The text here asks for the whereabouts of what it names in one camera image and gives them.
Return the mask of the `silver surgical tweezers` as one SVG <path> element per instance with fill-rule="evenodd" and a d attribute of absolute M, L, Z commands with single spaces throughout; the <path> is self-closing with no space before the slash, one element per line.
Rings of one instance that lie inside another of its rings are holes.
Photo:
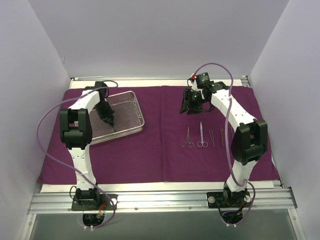
<path fill-rule="evenodd" d="M 228 138 L 228 141 L 230 140 L 230 127 L 228 127 L 227 131 L 225 132 L 227 138 Z"/>

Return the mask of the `metal mesh instrument tray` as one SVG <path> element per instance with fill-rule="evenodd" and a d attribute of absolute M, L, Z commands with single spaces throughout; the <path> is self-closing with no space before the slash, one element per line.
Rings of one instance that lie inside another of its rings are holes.
<path fill-rule="evenodd" d="M 92 127 L 91 145 L 138 133 L 145 125 L 138 99 L 133 91 L 111 95 L 107 101 L 114 110 L 113 126 L 103 122 L 93 109 L 89 114 Z"/>

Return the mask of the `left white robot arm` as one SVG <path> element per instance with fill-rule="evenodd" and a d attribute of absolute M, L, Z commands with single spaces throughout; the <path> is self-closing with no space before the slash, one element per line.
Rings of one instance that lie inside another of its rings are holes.
<path fill-rule="evenodd" d="M 102 201 L 90 158 L 93 139 L 90 112 L 95 110 L 100 120 L 114 126 L 115 111 L 106 100 L 108 92 L 107 85 L 97 81 L 94 86 L 86 87 L 74 104 L 59 112 L 60 139 L 72 158 L 76 174 L 74 200 L 90 210 L 97 209 Z"/>

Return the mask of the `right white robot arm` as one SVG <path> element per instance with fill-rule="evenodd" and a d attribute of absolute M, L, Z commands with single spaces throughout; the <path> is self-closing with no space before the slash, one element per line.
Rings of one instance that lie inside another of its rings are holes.
<path fill-rule="evenodd" d="M 192 86 L 183 92 L 180 113 L 188 115 L 204 112 L 203 104 L 219 110 L 225 117 L 225 132 L 231 127 L 233 139 L 225 137 L 230 176 L 224 184 L 223 203 L 234 206 L 240 192 L 247 189 L 251 172 L 268 149 L 268 125 L 248 113 L 232 96 L 230 86 L 210 80 L 208 73 L 193 74 Z"/>

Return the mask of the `purple cloth wrap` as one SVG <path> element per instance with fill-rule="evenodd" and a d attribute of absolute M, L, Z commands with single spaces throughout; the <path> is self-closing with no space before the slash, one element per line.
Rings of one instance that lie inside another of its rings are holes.
<path fill-rule="evenodd" d="M 230 176 L 221 129 L 225 117 L 211 112 L 180 114 L 183 86 L 119 87 L 110 94 L 133 91 L 145 124 L 142 131 L 90 146 L 92 170 L 98 184 L 131 184 L 155 182 L 224 182 Z M 254 92 L 249 87 L 232 87 L 233 97 L 257 119 L 262 119 Z M 207 148 L 197 147 L 200 122 Z M 189 127 L 190 141 L 195 147 L 182 147 Z M 213 130 L 214 146 L 209 135 Z M 273 181 L 279 174 L 272 162 L 268 139 L 267 153 L 255 165 L 250 181 Z M 47 152 L 58 160 L 73 165 L 72 157 L 60 139 L 57 116 Z M 75 185 L 73 169 L 45 157 L 38 183 Z"/>

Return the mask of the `silver surgical scissors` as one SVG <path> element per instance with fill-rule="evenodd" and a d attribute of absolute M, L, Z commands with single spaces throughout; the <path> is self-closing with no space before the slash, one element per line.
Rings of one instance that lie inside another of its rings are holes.
<path fill-rule="evenodd" d="M 200 132 L 200 141 L 197 142 L 198 148 L 207 148 L 208 143 L 204 141 L 204 132 L 203 132 L 203 124 L 200 122 L 199 124 L 199 132 Z"/>

